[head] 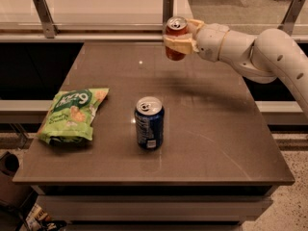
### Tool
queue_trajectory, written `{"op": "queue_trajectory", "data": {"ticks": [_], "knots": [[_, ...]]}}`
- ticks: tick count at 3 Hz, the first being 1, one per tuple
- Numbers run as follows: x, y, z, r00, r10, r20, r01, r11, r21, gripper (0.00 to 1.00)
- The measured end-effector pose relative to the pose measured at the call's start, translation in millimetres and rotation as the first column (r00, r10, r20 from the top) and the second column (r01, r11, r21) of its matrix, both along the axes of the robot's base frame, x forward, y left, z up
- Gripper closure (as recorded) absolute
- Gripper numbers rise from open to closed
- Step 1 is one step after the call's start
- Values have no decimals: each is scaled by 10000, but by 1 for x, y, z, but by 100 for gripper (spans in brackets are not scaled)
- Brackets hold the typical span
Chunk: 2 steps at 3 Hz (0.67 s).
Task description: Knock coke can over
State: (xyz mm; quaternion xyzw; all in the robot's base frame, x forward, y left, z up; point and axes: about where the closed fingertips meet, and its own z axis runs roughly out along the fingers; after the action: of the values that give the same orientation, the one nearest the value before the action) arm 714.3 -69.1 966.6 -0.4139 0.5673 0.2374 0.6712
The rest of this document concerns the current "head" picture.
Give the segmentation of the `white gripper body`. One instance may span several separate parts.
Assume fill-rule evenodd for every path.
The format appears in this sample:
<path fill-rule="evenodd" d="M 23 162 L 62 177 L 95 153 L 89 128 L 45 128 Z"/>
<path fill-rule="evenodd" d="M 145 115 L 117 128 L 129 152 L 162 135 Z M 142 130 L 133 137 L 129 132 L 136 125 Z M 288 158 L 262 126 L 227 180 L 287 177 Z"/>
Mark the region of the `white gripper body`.
<path fill-rule="evenodd" d="M 195 37 L 198 55 L 206 61 L 217 62 L 223 39 L 229 31 L 228 26 L 217 23 L 203 26 Z"/>

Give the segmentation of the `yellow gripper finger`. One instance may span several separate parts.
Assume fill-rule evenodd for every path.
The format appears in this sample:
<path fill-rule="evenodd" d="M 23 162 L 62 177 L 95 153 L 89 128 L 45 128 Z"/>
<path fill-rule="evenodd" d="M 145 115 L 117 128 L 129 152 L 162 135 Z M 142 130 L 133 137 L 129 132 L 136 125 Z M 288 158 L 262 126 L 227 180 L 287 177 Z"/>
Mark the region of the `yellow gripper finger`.
<path fill-rule="evenodd" d="M 185 55 L 199 52 L 196 40 L 193 39 L 192 35 L 179 37 L 164 35 L 163 39 L 166 47 Z"/>
<path fill-rule="evenodd" d="M 198 31 L 205 25 L 205 22 L 198 19 L 188 19 L 188 30 L 195 37 Z"/>

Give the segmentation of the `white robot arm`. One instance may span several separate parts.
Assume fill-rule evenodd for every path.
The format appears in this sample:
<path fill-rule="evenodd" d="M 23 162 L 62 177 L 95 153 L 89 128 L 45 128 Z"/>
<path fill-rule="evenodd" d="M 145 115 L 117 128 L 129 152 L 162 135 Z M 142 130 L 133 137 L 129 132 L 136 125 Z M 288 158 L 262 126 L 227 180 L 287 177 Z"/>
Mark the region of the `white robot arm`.
<path fill-rule="evenodd" d="M 254 37 L 225 25 L 174 16 L 163 39 L 170 59 L 196 53 L 206 61 L 229 64 L 256 83 L 280 80 L 308 116 L 308 57 L 287 33 L 267 29 Z"/>

